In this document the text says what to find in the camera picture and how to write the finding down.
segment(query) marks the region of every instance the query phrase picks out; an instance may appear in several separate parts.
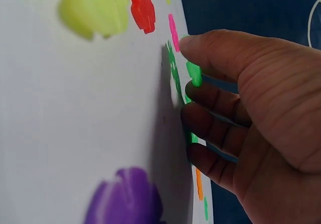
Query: skin wrinkle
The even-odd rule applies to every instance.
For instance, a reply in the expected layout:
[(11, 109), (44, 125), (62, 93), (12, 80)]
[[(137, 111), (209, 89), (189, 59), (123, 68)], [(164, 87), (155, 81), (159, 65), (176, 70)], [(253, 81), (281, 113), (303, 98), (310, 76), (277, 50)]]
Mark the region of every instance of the skin wrinkle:
[(230, 163), (226, 162), (224, 159), (222, 159), (222, 161), (224, 162), (224, 166), (223, 166), (223, 168), (222, 168), (222, 170), (221, 170), (221, 174), (220, 174), (218, 183), (221, 183), (222, 177), (223, 177), (223, 175), (224, 175), (224, 172), (225, 172), (227, 166), (230, 164)]
[(266, 159), (266, 156), (267, 156), (268, 152), (270, 151), (270, 149), (271, 149), (271, 146), (269, 145), (267, 150), (265, 151), (264, 158), (261, 158), (260, 162), (257, 164), (257, 167), (256, 167), (255, 171), (253, 172), (251, 181), (248, 183), (247, 187), (245, 188), (244, 194), (239, 197), (239, 200), (240, 200), (241, 203), (244, 202), (244, 198), (246, 197), (247, 191), (249, 190), (249, 188), (253, 184), (253, 182), (255, 180), (255, 177), (257, 176), (257, 173), (262, 168), (262, 166), (264, 164), (264, 161)]
[[(243, 71), (240, 74), (240, 77), (238, 80), (240, 92), (242, 92), (242, 94), (245, 95), (246, 91), (243, 90), (243, 88), (248, 89), (249, 86), (252, 86), (253, 83), (256, 83), (256, 79), (261, 79), (262, 76), (260, 76), (260, 72), (262, 72), (263, 70), (268, 71), (269, 67), (275, 66), (274, 63), (279, 62), (281, 60), (277, 54), (282, 54), (284, 52), (288, 52), (288, 50), (276, 49), (273, 51), (273, 53), (264, 55), (261, 57), (261, 59), (256, 59), (255, 62), (253, 62), (253, 64), (251, 65), (251, 68), (248, 68), (247, 71)], [(270, 77), (271, 72), (273, 74), (275, 74), (276, 72), (281, 72), (282, 70), (284, 70), (288, 67), (287, 64), (282, 64), (282, 65), (280, 65), (280, 68), (276, 68), (276, 69), (272, 68), (271, 71), (268, 71), (262, 75), (266, 76), (266, 77)]]
[[(302, 104), (306, 104), (306, 101), (304, 101), (304, 98), (302, 97), (301, 101), (296, 101), (296, 99), (292, 99), (291, 102), (294, 102), (294, 104), (291, 107), (287, 107), (285, 110), (279, 110), (280, 112), (278, 113), (278, 116), (270, 123), (269, 128), (273, 128), (274, 126), (279, 126), (281, 125), (280, 122), (284, 121), (284, 118), (286, 118), (288, 115), (290, 115), (291, 117), (293, 117), (293, 112), (295, 112), (295, 109), (297, 109), (298, 107), (302, 106)], [(293, 119), (293, 121), (289, 122), (287, 126), (284, 126), (283, 129), (286, 130), (287, 128), (291, 129), (291, 126), (293, 128), (294, 124), (293, 123), (300, 123), (302, 120), (304, 120), (306, 118), (306, 114), (309, 113), (309, 109), (306, 109), (305, 111), (302, 112), (302, 114), (296, 116), (295, 119)]]
[[(262, 79), (262, 78), (268, 78), (268, 79), (269, 79), (269, 78), (271, 78), (271, 75), (270, 75), (270, 74), (273, 74), (273, 75), (274, 75), (274, 73), (276, 73), (276, 72), (281, 72), (281, 70), (283, 70), (284, 68), (287, 67), (287, 66), (285, 65), (285, 66), (280, 67), (280, 68), (272, 69), (270, 72), (267, 72), (267, 73), (265, 73), (265, 74), (262, 74), (263, 76), (260, 76), (260, 73), (261, 73), (262, 71), (266, 71), (269, 66), (270, 66), (269, 64), (266, 64), (263, 68), (260, 68), (259, 70), (256, 69), (256, 70), (255, 70), (256, 74), (255, 74), (255, 75), (252, 75), (252, 76), (250, 77), (250, 79), (246, 82), (245, 86), (242, 86), (242, 85), (240, 84), (240, 87), (239, 87), (239, 89), (240, 89), (240, 94), (241, 94), (242, 96), (248, 98), (248, 102), (253, 101), (253, 100), (251, 99), (251, 97), (250, 97), (250, 96), (253, 95), (253, 94), (247, 93), (247, 92), (251, 89), (252, 86), (255, 85), (255, 90), (253, 90), (253, 91), (254, 91), (254, 92), (257, 91), (258, 89), (260, 89), (260, 84), (258, 84), (257, 82), (262, 82), (261, 85), (264, 86), (264, 85), (266, 85), (266, 83), (264, 83), (264, 79)], [(275, 84), (274, 86), (279, 85), (279, 84), (281, 84), (282, 82), (286, 81), (287, 78), (288, 78), (288, 76), (285, 77), (284, 79), (280, 80), (280, 81), (279, 81), (277, 84)], [(264, 89), (264, 91), (262, 91), (262, 95), (266, 94), (268, 90), (270, 90), (270, 89), (269, 89), (269, 88), (268, 88), (268, 89)]]

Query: light green paint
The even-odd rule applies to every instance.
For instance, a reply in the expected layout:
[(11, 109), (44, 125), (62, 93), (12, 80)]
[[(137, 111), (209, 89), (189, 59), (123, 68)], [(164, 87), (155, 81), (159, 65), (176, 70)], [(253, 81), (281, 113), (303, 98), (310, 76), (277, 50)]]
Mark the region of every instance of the light green paint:
[(170, 41), (168, 41), (168, 43), (167, 43), (167, 50), (169, 53), (169, 61), (171, 64), (171, 73), (172, 73), (172, 76), (173, 76), (173, 79), (175, 82), (175, 87), (176, 87), (176, 91), (178, 93), (179, 102), (180, 102), (180, 105), (183, 106), (184, 100), (183, 100), (183, 94), (182, 94), (182, 88), (181, 88), (181, 81), (180, 81), (180, 76), (179, 76), (179, 72), (177, 69), (175, 55), (174, 55), (173, 48), (172, 48)]
[(207, 204), (206, 197), (204, 197), (204, 208), (205, 208), (205, 220), (209, 220), (208, 204)]
[(192, 78), (192, 84), (195, 87), (199, 87), (202, 85), (202, 71), (201, 68), (195, 65), (192, 62), (186, 63), (187, 70), (189, 72), (190, 77)]

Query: white surface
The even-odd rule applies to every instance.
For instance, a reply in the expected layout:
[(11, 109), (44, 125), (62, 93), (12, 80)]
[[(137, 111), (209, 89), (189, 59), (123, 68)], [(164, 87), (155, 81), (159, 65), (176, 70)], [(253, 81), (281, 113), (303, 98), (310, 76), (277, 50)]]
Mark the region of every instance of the white surface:
[[(190, 224), (191, 169), (161, 64), (169, 13), (179, 36), (187, 33), (181, 0), (153, 0), (152, 34), (128, 6), (128, 30), (93, 42), (61, 24), (58, 2), (0, 0), (0, 223), (82, 223), (101, 179), (140, 166), (156, 182), (168, 224)], [(185, 59), (176, 60), (184, 87)], [(213, 220), (209, 180), (203, 185)], [(199, 215), (194, 223), (205, 223)]]

